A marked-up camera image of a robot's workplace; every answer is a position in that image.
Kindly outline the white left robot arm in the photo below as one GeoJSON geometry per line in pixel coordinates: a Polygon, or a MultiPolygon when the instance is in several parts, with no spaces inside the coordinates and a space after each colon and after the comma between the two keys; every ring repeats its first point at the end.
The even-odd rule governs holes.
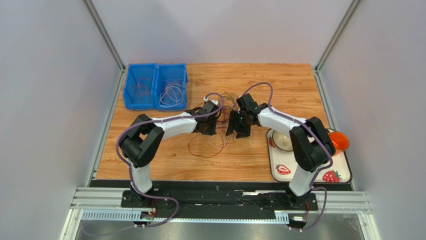
{"type": "Polygon", "coordinates": [[[190,133],[213,135],[221,109],[218,101],[205,99],[203,106],[171,117],[149,118],[140,114],[119,135],[115,144],[118,157],[128,167],[133,192],[143,198],[154,199],[154,196],[147,194],[153,186],[150,163],[162,140],[190,133]]]}

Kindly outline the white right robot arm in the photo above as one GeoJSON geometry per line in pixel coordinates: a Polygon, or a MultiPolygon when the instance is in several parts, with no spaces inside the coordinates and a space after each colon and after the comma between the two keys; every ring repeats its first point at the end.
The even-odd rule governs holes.
{"type": "Polygon", "coordinates": [[[306,196],[312,189],[319,172],[326,164],[333,163],[336,149],[317,117],[309,119],[294,117],[276,110],[268,103],[258,104],[249,93],[240,96],[238,110],[230,112],[226,135],[246,138],[251,126],[270,128],[288,137],[291,142],[297,168],[289,183],[289,195],[293,198],[306,196]]]}

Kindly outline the beige ceramic bowl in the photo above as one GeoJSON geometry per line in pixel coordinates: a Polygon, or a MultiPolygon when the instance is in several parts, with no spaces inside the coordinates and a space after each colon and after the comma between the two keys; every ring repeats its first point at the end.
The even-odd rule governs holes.
{"type": "Polygon", "coordinates": [[[290,137],[287,137],[283,133],[280,133],[276,130],[272,131],[272,143],[274,144],[275,148],[279,149],[280,151],[293,151],[293,145],[290,137]]]}

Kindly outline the right blue plastic bin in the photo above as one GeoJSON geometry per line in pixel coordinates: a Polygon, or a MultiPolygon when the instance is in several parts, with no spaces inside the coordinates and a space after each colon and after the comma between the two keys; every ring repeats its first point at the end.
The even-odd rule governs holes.
{"type": "Polygon", "coordinates": [[[180,111],[187,108],[187,65],[159,64],[154,80],[154,105],[158,111],[180,111]]]}

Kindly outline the blue plastic bin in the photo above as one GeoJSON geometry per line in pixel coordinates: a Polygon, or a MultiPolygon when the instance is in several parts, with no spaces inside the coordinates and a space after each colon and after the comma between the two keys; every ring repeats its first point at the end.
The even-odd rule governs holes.
{"type": "Polygon", "coordinates": [[[130,111],[153,110],[157,63],[129,64],[122,91],[124,106],[130,111]]]}
{"type": "Polygon", "coordinates": [[[187,65],[159,64],[154,80],[154,105],[158,111],[180,111],[187,108],[187,65]]]}

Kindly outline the strawberry print mat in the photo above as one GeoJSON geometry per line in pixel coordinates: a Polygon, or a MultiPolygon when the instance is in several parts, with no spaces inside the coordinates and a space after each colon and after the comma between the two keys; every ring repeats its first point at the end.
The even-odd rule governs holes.
{"type": "MultiPolygon", "coordinates": [[[[273,133],[274,131],[270,129],[266,134],[271,175],[278,182],[290,182],[298,166],[294,153],[278,148],[273,141],[273,133]]],[[[332,159],[332,166],[319,172],[314,181],[316,184],[347,184],[352,180],[352,172],[345,153],[340,152],[334,155],[332,159]]]]}

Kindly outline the left blue plastic bin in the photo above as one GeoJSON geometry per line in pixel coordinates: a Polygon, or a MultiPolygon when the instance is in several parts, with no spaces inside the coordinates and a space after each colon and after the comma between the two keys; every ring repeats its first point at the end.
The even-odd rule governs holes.
{"type": "Polygon", "coordinates": [[[129,64],[122,91],[124,106],[130,111],[153,110],[157,63],[129,64]]]}

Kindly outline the orange plastic cup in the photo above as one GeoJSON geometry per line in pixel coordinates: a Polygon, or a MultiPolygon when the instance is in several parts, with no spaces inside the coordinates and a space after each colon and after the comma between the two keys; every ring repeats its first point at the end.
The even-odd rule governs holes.
{"type": "Polygon", "coordinates": [[[328,134],[328,136],[335,148],[335,153],[333,156],[337,156],[349,148],[350,141],[344,133],[339,131],[332,131],[328,134]]]}

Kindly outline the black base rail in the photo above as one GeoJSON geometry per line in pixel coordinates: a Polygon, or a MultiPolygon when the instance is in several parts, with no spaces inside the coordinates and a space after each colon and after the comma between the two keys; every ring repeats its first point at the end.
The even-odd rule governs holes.
{"type": "Polygon", "coordinates": [[[93,180],[89,187],[120,188],[120,207],[154,210],[157,219],[176,213],[174,219],[269,220],[275,211],[319,209],[315,194],[293,200],[279,182],[155,180],[147,194],[156,199],[139,195],[129,180],[93,180]]]}

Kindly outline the aluminium frame post right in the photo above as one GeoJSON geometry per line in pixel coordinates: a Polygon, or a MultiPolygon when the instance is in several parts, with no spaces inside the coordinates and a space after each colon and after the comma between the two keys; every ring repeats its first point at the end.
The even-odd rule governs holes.
{"type": "Polygon", "coordinates": [[[327,44],[324,52],[322,53],[318,63],[315,65],[315,72],[319,73],[323,70],[325,67],[328,59],[330,58],[333,50],[337,46],[338,42],[340,41],[341,37],[343,36],[345,30],[347,29],[348,25],[350,24],[352,18],[356,14],[357,10],[359,9],[360,5],[362,4],[363,0],[352,0],[350,2],[349,7],[347,8],[345,14],[343,15],[343,18],[341,19],[340,23],[338,24],[336,30],[334,31],[329,43],[327,44]]]}

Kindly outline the aluminium frame post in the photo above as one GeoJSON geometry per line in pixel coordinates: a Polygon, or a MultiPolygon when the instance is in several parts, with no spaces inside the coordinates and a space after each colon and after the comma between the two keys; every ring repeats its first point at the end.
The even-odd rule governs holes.
{"type": "Polygon", "coordinates": [[[329,43],[327,44],[324,52],[322,53],[318,63],[315,65],[315,72],[319,73],[323,70],[325,67],[328,59],[330,58],[333,50],[337,46],[338,42],[340,41],[341,37],[343,36],[345,30],[347,29],[348,25],[350,24],[352,18],[356,14],[357,10],[359,9],[360,5],[362,4],[363,0],[352,0],[350,2],[349,7],[347,8],[345,14],[343,15],[343,18],[341,19],[340,23],[338,24],[336,30],[334,31],[329,43]]]}
{"type": "Polygon", "coordinates": [[[97,11],[97,8],[92,0],[82,0],[82,3],[84,4],[89,16],[91,17],[94,25],[96,26],[105,46],[107,47],[112,59],[114,60],[117,68],[124,72],[125,70],[125,64],[120,57],[103,21],[100,16],[100,14],[97,11]]]}

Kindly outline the aluminium frame post left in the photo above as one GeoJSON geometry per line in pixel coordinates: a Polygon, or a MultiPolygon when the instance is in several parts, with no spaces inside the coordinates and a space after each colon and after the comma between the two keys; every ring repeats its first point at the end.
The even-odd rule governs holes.
{"type": "Polygon", "coordinates": [[[103,21],[100,16],[100,14],[97,11],[97,8],[92,0],[82,0],[82,3],[84,4],[89,16],[91,17],[94,25],[96,26],[105,46],[107,47],[112,59],[114,60],[117,68],[124,72],[125,70],[125,64],[120,57],[103,21]]]}

